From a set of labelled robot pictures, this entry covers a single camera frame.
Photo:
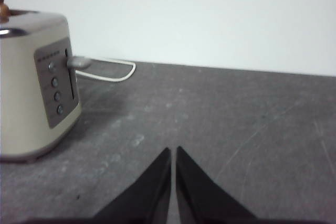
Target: white cable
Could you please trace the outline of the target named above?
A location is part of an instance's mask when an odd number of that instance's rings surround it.
[[[99,80],[99,81],[120,82],[120,81],[124,81],[124,80],[127,80],[128,78],[130,78],[132,76],[132,74],[134,73],[135,68],[136,68],[135,63],[130,62],[130,61],[115,60],[115,59],[109,59],[109,58],[91,58],[91,59],[92,60],[97,60],[97,61],[105,61],[105,62],[110,62],[110,63],[130,65],[130,66],[132,66],[132,69],[124,77],[120,77],[120,78],[98,76],[96,74],[87,73],[87,72],[83,72],[83,71],[79,71],[79,70],[76,70],[76,74],[78,74],[79,76],[84,76],[84,77],[88,77],[90,79],[95,79],[95,80]]]

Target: gray countertop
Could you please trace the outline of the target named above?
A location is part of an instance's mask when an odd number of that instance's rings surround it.
[[[63,141],[1,165],[1,223],[93,216],[179,145],[259,217],[336,223],[336,78],[139,63],[125,82],[78,82],[82,116]]]

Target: toaster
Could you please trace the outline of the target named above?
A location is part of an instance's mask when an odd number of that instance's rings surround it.
[[[0,159],[34,159],[81,114],[68,23],[60,14],[11,10],[0,42]]]

